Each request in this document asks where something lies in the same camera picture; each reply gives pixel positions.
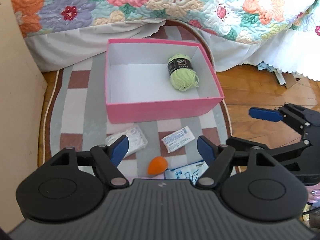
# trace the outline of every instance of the green yarn ball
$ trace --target green yarn ball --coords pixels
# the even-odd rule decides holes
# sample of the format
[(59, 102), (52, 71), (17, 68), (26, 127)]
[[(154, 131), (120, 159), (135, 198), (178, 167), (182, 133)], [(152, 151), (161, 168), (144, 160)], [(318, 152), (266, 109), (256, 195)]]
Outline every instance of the green yarn ball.
[[(189, 56), (178, 53), (171, 57), (168, 63), (176, 58), (185, 58), (191, 62), (191, 58)], [(189, 68), (180, 68), (175, 70), (170, 75), (170, 82), (172, 86), (179, 91), (186, 91), (190, 88), (199, 86), (199, 78), (196, 71)]]

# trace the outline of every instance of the checkered rug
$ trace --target checkered rug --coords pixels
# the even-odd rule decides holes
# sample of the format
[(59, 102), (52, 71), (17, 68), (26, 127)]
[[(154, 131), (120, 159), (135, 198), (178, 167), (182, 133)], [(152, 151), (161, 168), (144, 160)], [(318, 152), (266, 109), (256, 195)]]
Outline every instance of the checkered rug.
[[(198, 42), (192, 33), (180, 26), (161, 27), (151, 38)], [(101, 53), (65, 68), (60, 75), (62, 80), (53, 103), (50, 133), (45, 138), (48, 145), (50, 140), (50, 157), (66, 146), (74, 146), (77, 151), (88, 151), (95, 145), (104, 144), (109, 134), (132, 125), (111, 124), (108, 120), (104, 99), (105, 57), (105, 53)], [(226, 108), (221, 103), (199, 117), (138, 123), (148, 145), (122, 160), (119, 170), (127, 177), (145, 177), (148, 164), (156, 156), (165, 157), (169, 169), (201, 160), (196, 149), (196, 140), (168, 154), (161, 139), (189, 126), (196, 138), (204, 135), (217, 145), (224, 144), (229, 135), (229, 122), (224, 116), (227, 116)], [(92, 172), (90, 167), (80, 169)]]

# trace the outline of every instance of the black yarn label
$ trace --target black yarn label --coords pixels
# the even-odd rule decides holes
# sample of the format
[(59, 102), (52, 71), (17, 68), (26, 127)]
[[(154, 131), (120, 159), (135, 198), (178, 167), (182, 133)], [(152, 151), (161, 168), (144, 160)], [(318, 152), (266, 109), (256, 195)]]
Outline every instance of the black yarn label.
[(169, 76), (180, 68), (193, 69), (189, 60), (185, 58), (175, 58), (168, 63)]

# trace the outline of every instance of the black cable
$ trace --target black cable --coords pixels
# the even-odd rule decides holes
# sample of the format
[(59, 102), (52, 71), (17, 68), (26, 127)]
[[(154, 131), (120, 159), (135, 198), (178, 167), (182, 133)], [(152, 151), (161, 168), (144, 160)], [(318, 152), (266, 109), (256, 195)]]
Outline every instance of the black cable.
[(303, 213), (302, 213), (302, 216), (308, 215), (308, 214), (310, 214), (310, 213), (313, 213), (313, 212), (315, 212), (315, 211), (317, 211), (317, 210), (319, 210), (319, 209), (320, 209), (320, 206), (319, 206), (319, 207), (316, 207), (316, 208), (314, 208), (314, 209), (311, 209), (311, 210), (309, 210), (309, 211), (303, 212)]

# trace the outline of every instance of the floral quilt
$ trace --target floral quilt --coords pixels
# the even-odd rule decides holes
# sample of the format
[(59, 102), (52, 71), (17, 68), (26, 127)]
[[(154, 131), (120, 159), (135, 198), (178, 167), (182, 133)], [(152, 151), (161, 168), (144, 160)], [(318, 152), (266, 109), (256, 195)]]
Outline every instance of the floral quilt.
[(11, 0), (24, 37), (132, 20), (175, 19), (247, 44), (285, 28), (320, 35), (319, 0)]

